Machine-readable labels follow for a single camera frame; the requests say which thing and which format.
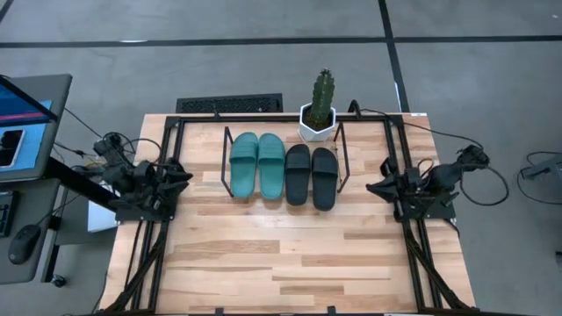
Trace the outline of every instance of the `slide sandal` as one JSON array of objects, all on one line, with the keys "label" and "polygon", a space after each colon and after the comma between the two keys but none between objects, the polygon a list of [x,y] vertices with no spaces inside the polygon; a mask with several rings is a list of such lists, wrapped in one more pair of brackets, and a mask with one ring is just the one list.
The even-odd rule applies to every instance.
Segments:
[{"label": "slide sandal", "polygon": [[246,132],[236,137],[230,149],[230,190],[237,198],[254,194],[257,143],[257,136]]},{"label": "slide sandal", "polygon": [[335,203],[337,159],[326,148],[313,152],[313,202],[320,211],[329,211]]},{"label": "slide sandal", "polygon": [[308,198],[310,150],[307,145],[291,147],[285,157],[285,195],[290,205],[303,205]]},{"label": "slide sandal", "polygon": [[281,198],[283,178],[285,177],[285,146],[283,141],[272,133],[260,137],[257,154],[260,168],[260,191],[268,199]]}]

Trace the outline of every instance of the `computer monitor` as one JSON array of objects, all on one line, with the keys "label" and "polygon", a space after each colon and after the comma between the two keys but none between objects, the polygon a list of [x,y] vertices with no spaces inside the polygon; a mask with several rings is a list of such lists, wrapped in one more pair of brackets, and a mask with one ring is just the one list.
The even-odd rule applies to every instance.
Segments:
[{"label": "computer monitor", "polygon": [[41,103],[0,76],[0,127],[58,121]]}]

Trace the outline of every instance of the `potted cactus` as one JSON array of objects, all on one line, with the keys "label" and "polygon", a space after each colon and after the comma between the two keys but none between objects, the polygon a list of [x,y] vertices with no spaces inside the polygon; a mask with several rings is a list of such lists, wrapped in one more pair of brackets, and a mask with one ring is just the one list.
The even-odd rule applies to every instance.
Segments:
[{"label": "potted cactus", "polygon": [[335,128],[334,77],[324,68],[314,83],[313,102],[300,107],[299,133],[304,141],[327,140]]}]

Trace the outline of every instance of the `gray floor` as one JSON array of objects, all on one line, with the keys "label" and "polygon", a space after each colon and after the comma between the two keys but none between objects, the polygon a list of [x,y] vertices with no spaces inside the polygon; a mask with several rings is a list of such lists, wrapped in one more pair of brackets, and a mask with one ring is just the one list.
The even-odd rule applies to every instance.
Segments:
[{"label": "gray floor", "polygon": [[[562,3],[556,0],[387,2],[395,36],[562,34]],[[0,41],[17,42],[382,34],[374,0],[15,0],[0,25]],[[554,252],[562,250],[562,209],[525,199],[515,173],[528,152],[562,150],[562,42],[397,48],[411,111],[427,112],[437,130],[482,142],[510,185],[511,198],[503,205],[478,207],[464,197],[456,202],[478,306],[560,315],[562,272]],[[178,97],[281,92],[285,111],[295,111],[309,101],[323,67],[334,71],[339,111],[352,98],[363,107],[398,110],[384,44],[0,49],[0,73],[70,73],[68,108],[100,132],[131,137],[144,113],[173,112]],[[67,116],[58,140],[90,149],[95,137]],[[436,136],[436,145],[447,162],[465,143]],[[67,154],[65,159],[81,162]],[[557,199],[562,192],[552,184],[547,177],[525,188]],[[501,184],[485,172],[467,177],[466,189],[482,201],[502,194]],[[37,280],[1,286],[3,314],[89,312],[111,247],[65,247],[56,268],[71,280],[65,289]]]}]

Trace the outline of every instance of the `white hexagonal pot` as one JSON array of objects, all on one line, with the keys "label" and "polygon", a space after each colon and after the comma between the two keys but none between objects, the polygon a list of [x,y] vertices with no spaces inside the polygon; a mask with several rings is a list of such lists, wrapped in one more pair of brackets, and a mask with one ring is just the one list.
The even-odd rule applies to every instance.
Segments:
[{"label": "white hexagonal pot", "polygon": [[330,108],[330,110],[332,111],[332,125],[330,127],[327,127],[325,129],[319,131],[319,132],[316,132],[314,129],[308,127],[304,123],[304,114],[303,113],[310,106],[312,106],[312,104],[305,104],[305,105],[300,107],[300,119],[299,119],[300,137],[302,137],[302,139],[304,141],[325,141],[325,140],[328,139],[328,137],[330,136],[330,134],[332,133],[332,131],[335,128],[335,109]]}]

